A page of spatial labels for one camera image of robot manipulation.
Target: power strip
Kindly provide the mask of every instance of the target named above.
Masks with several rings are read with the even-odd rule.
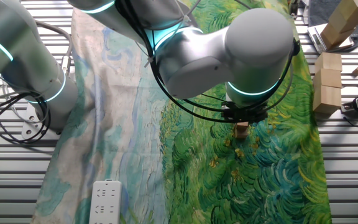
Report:
[[[89,224],[119,224],[121,190],[120,181],[93,183]]]

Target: metal rack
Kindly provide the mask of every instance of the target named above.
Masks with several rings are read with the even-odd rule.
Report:
[[[72,7],[66,1],[23,0],[22,4],[36,19],[71,32]],[[303,9],[299,9],[295,24],[313,77],[318,54],[303,23]],[[40,28],[39,32],[49,51],[60,61],[68,42],[52,31]],[[342,62],[342,102],[345,103],[358,96],[358,77],[351,75],[358,67],[358,49],[343,54]],[[25,116],[27,102],[21,101],[16,108]],[[330,118],[318,118],[335,224],[358,223],[358,128],[342,117],[337,111]],[[13,135],[21,135],[23,122],[12,111],[4,113],[2,120]],[[358,119],[351,121],[358,125]],[[0,138],[0,223],[30,223],[56,143],[46,140],[24,148]]]

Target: cable connector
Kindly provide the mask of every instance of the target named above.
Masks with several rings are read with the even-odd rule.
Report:
[[[62,69],[65,75],[70,74],[71,58],[70,56],[63,56],[62,58]]]
[[[144,65],[144,67],[147,68],[147,66],[149,66],[150,63],[152,63],[153,61],[154,61],[154,57],[147,58],[147,63]]]
[[[183,18],[183,21],[184,22],[191,22],[191,19],[189,16],[185,15],[184,18]]]

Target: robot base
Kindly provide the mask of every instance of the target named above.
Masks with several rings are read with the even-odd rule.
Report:
[[[35,112],[35,108],[29,103],[26,110],[26,119],[32,121],[39,121],[37,113]],[[40,131],[42,127],[42,123],[32,124],[32,123],[24,123],[22,129],[22,136],[24,139],[31,138],[35,133]],[[42,140],[58,140],[60,138],[61,132],[56,132],[51,129],[47,131]]]

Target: black wire bundle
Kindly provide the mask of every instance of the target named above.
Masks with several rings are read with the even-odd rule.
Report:
[[[187,109],[186,107],[184,107],[182,104],[180,104],[179,102],[177,102],[176,99],[174,99],[174,97],[169,94],[169,92],[165,89],[164,85],[163,85],[163,80],[161,78],[161,75],[159,73],[158,70],[158,66],[156,63],[156,59],[155,59],[155,55],[154,55],[154,47],[151,46],[150,42],[149,42],[149,38],[147,37],[147,34],[144,30],[144,28],[142,27],[142,24],[140,22],[140,19],[138,18],[135,9],[133,8],[133,5],[131,3],[131,1],[125,1],[125,0],[117,0],[116,3],[116,8],[118,10],[118,12],[126,19],[126,21],[129,23],[129,25],[136,31],[136,33],[139,35],[139,37],[142,38],[142,40],[144,41],[145,47],[147,49],[147,53],[149,55],[149,58],[152,58],[153,60],[150,63],[150,66],[152,68],[153,71],[153,75],[155,78],[155,81],[157,82],[157,84],[159,85],[159,87],[161,88],[161,90],[166,94],[166,96],[172,100],[177,106],[179,106],[181,109],[183,109],[184,111],[186,111],[187,113],[197,117],[197,118],[201,118],[201,119],[205,119],[207,121],[213,121],[213,122],[220,122],[220,123],[239,123],[242,122],[242,120],[240,119],[230,119],[230,120],[222,120],[222,119],[214,119],[214,118],[208,118],[199,114],[196,114],[194,112],[192,112],[191,110]],[[246,106],[243,108],[229,108],[229,109],[217,109],[217,108],[211,108],[211,107],[207,107],[207,106],[203,106],[200,104],[197,104],[195,102],[192,102],[190,100],[183,100],[193,106],[197,106],[201,109],[205,109],[205,110],[209,110],[209,111],[215,111],[215,112],[235,112],[235,113],[241,113],[247,110],[252,110],[257,108],[258,106],[260,106],[261,104],[265,103],[275,92],[276,90],[280,87],[281,83],[284,81],[285,76],[287,75],[290,65],[291,65],[291,61],[292,61],[292,57],[294,55],[296,55],[296,42],[294,40],[294,45],[293,48],[290,52],[290,55],[288,57],[288,61],[287,64],[285,66],[285,69],[282,73],[281,78],[279,79],[277,85],[275,85],[275,87],[272,89],[272,91],[270,92],[270,94],[266,95],[264,98],[262,98],[260,101],[254,103],[253,105],[250,106]]]
[[[14,105],[15,103],[17,103],[19,100],[27,97],[27,96],[31,96],[33,97],[38,105],[41,107],[42,110],[42,116],[48,116],[48,118],[42,122],[42,126],[40,128],[40,130],[35,133],[32,137],[28,138],[28,139],[17,139],[15,138],[13,135],[11,135],[9,133],[9,131],[4,127],[4,125],[2,124],[1,120],[0,120],[0,127],[4,130],[4,133],[0,132],[0,137],[5,139],[6,141],[13,143],[13,144],[31,144],[31,143],[35,143],[39,140],[41,140],[45,134],[47,133],[47,131],[49,130],[50,127],[50,122],[51,122],[51,115],[50,115],[50,111],[48,110],[48,106],[47,103],[45,102],[45,99],[40,96],[37,93],[21,93],[15,97],[13,97],[10,100],[7,100],[6,102],[3,102],[0,104],[0,115],[2,115],[6,110],[8,110],[12,105]]]

